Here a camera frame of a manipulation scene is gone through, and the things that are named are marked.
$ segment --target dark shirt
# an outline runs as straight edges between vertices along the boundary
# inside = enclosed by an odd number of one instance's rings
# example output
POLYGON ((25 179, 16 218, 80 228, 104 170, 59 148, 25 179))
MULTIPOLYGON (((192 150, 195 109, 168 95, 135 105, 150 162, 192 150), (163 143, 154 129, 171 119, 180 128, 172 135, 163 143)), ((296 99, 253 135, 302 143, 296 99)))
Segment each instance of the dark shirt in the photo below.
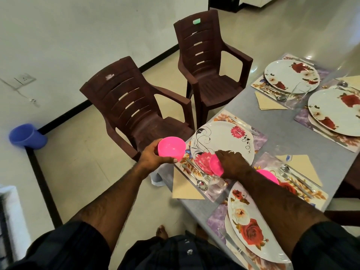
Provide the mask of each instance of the dark shirt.
MULTIPOLYGON (((155 241, 127 256, 121 269, 243 269, 225 253, 192 234, 155 241)), ((111 252, 103 236, 84 222, 70 222, 38 238, 15 269, 107 269, 111 252)), ((360 269, 360 240, 333 222, 318 223, 301 236, 294 269, 360 269)))

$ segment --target shirt sleeve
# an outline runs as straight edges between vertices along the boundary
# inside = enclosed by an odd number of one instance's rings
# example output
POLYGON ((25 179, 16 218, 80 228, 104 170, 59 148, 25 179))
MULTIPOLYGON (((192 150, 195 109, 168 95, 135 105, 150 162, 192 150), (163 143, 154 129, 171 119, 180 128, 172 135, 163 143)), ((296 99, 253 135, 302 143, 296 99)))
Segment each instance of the shirt sleeve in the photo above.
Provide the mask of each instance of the shirt sleeve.
POLYGON ((310 227, 292 253, 294 269, 360 269, 360 240, 334 222, 310 227))
POLYGON ((107 269, 111 251, 104 237, 91 225, 69 222, 38 238, 15 269, 107 269))

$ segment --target hand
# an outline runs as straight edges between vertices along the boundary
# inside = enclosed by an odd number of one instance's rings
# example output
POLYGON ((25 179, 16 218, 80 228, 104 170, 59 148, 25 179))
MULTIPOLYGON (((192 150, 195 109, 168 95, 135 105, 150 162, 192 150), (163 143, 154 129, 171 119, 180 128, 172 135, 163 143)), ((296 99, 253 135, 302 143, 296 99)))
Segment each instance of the hand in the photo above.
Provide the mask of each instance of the hand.
POLYGON ((153 141, 141 153, 138 165, 150 173, 164 163, 176 163, 178 160, 173 157, 161 157, 155 154, 155 150, 162 138, 153 141))
POLYGON ((239 180, 254 171, 239 152, 218 150, 215 153, 224 169, 221 177, 225 179, 239 180))

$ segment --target forearm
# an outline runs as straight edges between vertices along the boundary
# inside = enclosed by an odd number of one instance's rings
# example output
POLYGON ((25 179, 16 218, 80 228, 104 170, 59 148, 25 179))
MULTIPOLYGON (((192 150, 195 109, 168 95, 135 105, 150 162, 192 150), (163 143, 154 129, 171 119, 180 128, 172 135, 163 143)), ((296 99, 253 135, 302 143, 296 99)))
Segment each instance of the forearm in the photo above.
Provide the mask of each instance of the forearm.
POLYGON ((110 250, 113 251, 140 184, 148 174, 145 168, 136 164, 119 181, 82 208, 70 221, 81 220, 92 225, 104 236, 110 250))
POLYGON ((289 258, 299 238, 308 228, 318 222, 328 221, 321 211, 267 180, 255 170, 249 171, 238 181, 255 201, 289 258))

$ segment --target bare foot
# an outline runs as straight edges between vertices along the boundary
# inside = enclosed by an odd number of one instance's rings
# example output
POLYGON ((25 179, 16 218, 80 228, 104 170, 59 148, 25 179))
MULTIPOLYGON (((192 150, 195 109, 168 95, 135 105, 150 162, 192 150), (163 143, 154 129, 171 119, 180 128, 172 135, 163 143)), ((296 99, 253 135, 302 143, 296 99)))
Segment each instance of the bare foot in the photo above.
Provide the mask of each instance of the bare foot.
POLYGON ((163 225, 159 226, 156 230, 156 236, 163 238, 164 240, 167 240, 169 238, 163 225))

